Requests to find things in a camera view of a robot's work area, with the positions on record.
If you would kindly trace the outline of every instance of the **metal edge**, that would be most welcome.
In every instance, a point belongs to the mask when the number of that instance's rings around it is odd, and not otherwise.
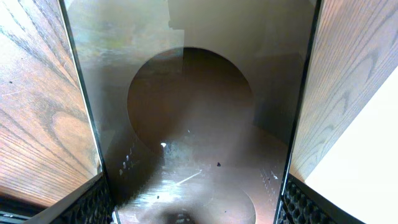
[[[282,201],[281,201],[280,197],[285,192],[285,186],[286,186],[286,182],[287,182],[288,175],[289,175],[290,165],[292,162],[293,146],[295,143],[297,127],[300,124],[300,115],[302,112],[302,102],[303,102],[304,94],[305,94],[305,86],[307,84],[308,69],[310,67],[311,55],[313,52],[313,44],[315,41],[315,36],[317,34],[317,27],[320,22],[318,19],[320,18],[320,14],[321,14],[320,9],[321,9],[322,5],[323,5],[323,1],[317,0],[315,9],[314,9],[313,19],[312,19],[310,38],[308,40],[307,54],[306,54],[305,62],[304,62],[303,76],[301,79],[300,91],[298,94],[298,102],[297,102],[297,106],[296,106],[295,118],[294,118],[294,122],[293,122],[293,126],[292,126],[292,132],[290,134],[289,148],[287,150],[287,158],[286,158],[286,163],[285,163],[284,175],[283,175],[282,183],[281,183],[280,190],[279,190],[279,197],[278,197],[278,202],[277,202],[278,207],[277,207],[277,210],[275,211],[275,215],[274,215],[274,223],[277,223],[277,221],[279,219],[279,213],[280,213],[280,209],[281,209],[281,205],[282,205]]]
[[[73,66],[75,67],[75,71],[76,71],[77,78],[79,81],[80,92],[81,92],[81,96],[83,98],[83,103],[85,105],[87,118],[88,118],[88,122],[89,122],[90,129],[91,129],[91,134],[93,135],[95,148],[98,153],[99,163],[101,164],[103,175],[105,176],[106,185],[109,188],[110,181],[109,181],[109,177],[108,177],[108,171],[106,170],[105,160],[104,160],[104,156],[103,156],[103,153],[101,150],[100,140],[99,140],[97,128],[95,126],[94,118],[93,118],[93,112],[91,111],[90,101],[88,99],[87,90],[85,88],[85,81],[83,78],[83,74],[81,72],[80,61],[78,58],[75,41],[73,39],[73,33],[72,33],[72,29],[70,27],[70,22],[69,22],[69,17],[68,17],[68,12],[67,12],[67,8],[65,5],[65,1],[58,0],[58,6],[59,6],[59,9],[61,12],[61,17],[62,17],[63,27],[65,29],[65,34],[68,39],[70,53],[72,55]],[[120,223],[119,214],[118,214],[117,210],[115,210],[115,214],[116,214],[118,223]]]

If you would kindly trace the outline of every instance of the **white wall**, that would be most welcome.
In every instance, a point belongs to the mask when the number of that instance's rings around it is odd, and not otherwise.
[[[305,183],[365,223],[393,223],[398,209],[397,158],[398,68]]]

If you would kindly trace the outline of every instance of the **glass pane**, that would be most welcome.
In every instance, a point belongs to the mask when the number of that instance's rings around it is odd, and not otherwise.
[[[67,4],[122,223],[271,223],[309,0]]]

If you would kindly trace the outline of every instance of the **wooden panel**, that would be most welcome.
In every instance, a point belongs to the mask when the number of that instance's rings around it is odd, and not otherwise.
[[[0,194],[50,206],[98,156],[56,1],[0,6]]]
[[[308,177],[398,65],[397,9],[396,0],[323,2],[294,145],[294,176]]]

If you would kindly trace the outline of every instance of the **wood grain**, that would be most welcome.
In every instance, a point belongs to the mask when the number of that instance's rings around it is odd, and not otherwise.
[[[396,0],[323,2],[290,168],[294,176],[308,177],[398,65],[397,9]]]
[[[0,194],[51,206],[98,157],[56,1],[0,2]]]

